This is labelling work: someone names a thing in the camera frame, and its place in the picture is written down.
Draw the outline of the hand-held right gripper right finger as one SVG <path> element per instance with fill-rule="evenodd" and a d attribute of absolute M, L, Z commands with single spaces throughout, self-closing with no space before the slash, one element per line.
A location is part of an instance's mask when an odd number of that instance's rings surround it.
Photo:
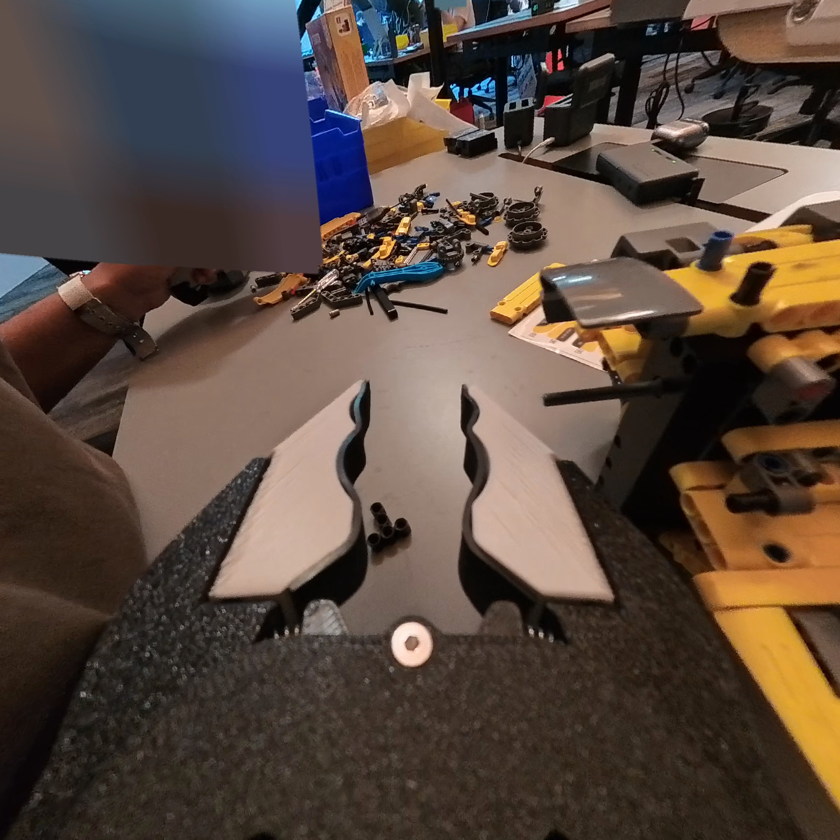
<path fill-rule="evenodd" d="M 469 480 L 459 581 L 482 621 L 561 629 L 565 608 L 614 613 L 613 583 L 555 453 L 479 387 L 459 397 Z"/>

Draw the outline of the black brick connector piece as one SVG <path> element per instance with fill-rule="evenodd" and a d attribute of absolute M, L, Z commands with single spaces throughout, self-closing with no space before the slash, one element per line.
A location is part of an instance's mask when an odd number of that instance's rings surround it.
<path fill-rule="evenodd" d="M 370 511 L 373 529 L 367 535 L 366 542 L 372 553 L 379 553 L 411 537 L 413 530 L 409 521 L 405 518 L 391 520 L 381 502 L 373 502 Z"/>

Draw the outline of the dark grey axle rod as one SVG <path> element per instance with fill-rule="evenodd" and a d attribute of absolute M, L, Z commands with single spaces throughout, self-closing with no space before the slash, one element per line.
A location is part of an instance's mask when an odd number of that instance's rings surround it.
<path fill-rule="evenodd" d="M 660 397 L 667 392 L 668 384 L 665 380 L 652 380 L 546 393 L 542 396 L 542 404 L 544 406 L 570 406 L 585 403 L 610 402 L 614 400 L 626 401 L 640 396 Z"/>

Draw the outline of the yellow toy brick vehicle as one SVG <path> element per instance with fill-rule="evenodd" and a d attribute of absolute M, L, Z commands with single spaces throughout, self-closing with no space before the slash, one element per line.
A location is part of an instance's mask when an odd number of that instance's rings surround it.
<path fill-rule="evenodd" d="M 598 484 L 692 577 L 838 808 L 838 205 L 775 227 L 628 234 L 542 271 L 548 322 L 598 342 L 620 401 Z"/>

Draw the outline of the person's left forearm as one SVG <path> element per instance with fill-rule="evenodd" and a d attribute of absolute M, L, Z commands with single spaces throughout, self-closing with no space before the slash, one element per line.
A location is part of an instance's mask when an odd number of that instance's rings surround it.
<path fill-rule="evenodd" d="M 2 342 L 36 402 L 51 411 L 120 342 L 57 292 L 2 325 Z"/>

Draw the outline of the yellow sticker sheet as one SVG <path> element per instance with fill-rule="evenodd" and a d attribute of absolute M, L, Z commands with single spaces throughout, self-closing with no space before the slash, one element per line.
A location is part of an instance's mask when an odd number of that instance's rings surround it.
<path fill-rule="evenodd" d="M 598 342 L 585 341 L 575 322 L 547 322 L 536 308 L 508 331 L 513 338 L 552 352 L 588 368 L 603 371 L 604 357 Z"/>

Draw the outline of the blue brick separator tool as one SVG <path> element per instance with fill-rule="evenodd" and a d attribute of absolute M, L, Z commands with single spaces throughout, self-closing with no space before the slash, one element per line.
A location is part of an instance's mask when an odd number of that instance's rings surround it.
<path fill-rule="evenodd" d="M 366 273 L 353 289 L 356 295 L 363 294 L 373 287 L 381 287 L 389 283 L 426 282 L 440 278 L 446 268 L 436 260 L 427 260 L 410 266 L 392 268 Z"/>

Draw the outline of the pile of small brick parts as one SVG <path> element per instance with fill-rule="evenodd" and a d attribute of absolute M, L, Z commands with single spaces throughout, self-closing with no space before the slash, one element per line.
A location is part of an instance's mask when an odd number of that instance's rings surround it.
<path fill-rule="evenodd" d="M 453 201 L 421 184 L 392 205 L 348 213 L 324 224 L 320 267 L 310 274 L 261 276 L 250 288 L 251 297 L 261 309 L 290 304 L 295 322 L 321 308 L 332 319 L 362 305 L 372 314 L 375 303 L 395 320 L 399 308 L 392 300 L 406 287 L 427 286 L 470 266 L 495 269 L 510 253 L 542 247 L 548 237 L 540 223 L 542 198 L 543 187 L 537 185 L 532 197 L 524 200 L 470 192 L 465 201 Z M 394 282 L 354 294 L 369 271 L 427 260 L 440 262 L 446 272 L 432 281 Z"/>

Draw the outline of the large yellow box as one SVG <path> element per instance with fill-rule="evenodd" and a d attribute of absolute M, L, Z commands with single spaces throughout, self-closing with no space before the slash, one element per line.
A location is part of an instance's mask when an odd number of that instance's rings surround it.
<path fill-rule="evenodd" d="M 362 130 L 370 175 L 383 172 L 426 154 L 445 149 L 447 133 L 423 122 L 401 117 Z"/>

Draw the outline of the printed cardboard toy box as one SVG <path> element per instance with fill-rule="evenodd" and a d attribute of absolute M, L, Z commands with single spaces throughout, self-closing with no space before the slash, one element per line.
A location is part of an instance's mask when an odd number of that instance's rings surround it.
<path fill-rule="evenodd" d="M 328 10 L 307 23 L 306 31 L 328 106 L 343 112 L 370 84 L 354 9 Z"/>

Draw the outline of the small black case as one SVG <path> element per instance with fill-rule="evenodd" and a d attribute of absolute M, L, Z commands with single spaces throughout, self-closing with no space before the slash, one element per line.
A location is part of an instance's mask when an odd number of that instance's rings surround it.
<path fill-rule="evenodd" d="M 493 131 L 469 127 L 444 137 L 445 150 L 464 159 L 473 159 L 497 151 L 498 139 Z"/>

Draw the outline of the black plastic holder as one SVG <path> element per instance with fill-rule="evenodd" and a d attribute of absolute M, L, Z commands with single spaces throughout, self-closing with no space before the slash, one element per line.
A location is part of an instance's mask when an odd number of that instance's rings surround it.
<path fill-rule="evenodd" d="M 571 94 L 543 109 L 549 145 L 568 146 L 592 132 L 599 106 L 610 97 L 615 63 L 612 53 L 585 62 L 574 74 Z"/>
<path fill-rule="evenodd" d="M 535 107 L 533 98 L 511 100 L 502 113 L 503 143 L 507 151 L 528 148 L 533 141 Z"/>

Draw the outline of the black flat device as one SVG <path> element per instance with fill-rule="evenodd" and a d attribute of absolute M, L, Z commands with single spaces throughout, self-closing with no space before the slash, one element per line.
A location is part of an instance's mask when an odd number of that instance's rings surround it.
<path fill-rule="evenodd" d="M 695 166 L 652 143 L 603 151 L 595 159 L 595 171 L 637 206 L 694 200 L 705 183 Z"/>

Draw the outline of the small silver device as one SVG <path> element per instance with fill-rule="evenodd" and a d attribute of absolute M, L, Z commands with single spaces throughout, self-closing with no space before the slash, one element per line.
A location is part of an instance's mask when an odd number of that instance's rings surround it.
<path fill-rule="evenodd" d="M 710 134 L 707 122 L 679 119 L 663 123 L 652 132 L 651 143 L 674 156 L 685 156 L 697 150 Z"/>

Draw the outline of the long brown desk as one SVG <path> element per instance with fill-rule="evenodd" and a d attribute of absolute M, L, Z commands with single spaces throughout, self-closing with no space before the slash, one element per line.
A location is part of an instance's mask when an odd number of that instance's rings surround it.
<path fill-rule="evenodd" d="M 466 28 L 446 38 L 446 58 L 455 53 L 465 58 L 496 59 L 543 53 L 557 49 L 569 23 L 609 11 L 610 1 L 561 1 L 545 13 L 533 16 L 529 10 Z"/>

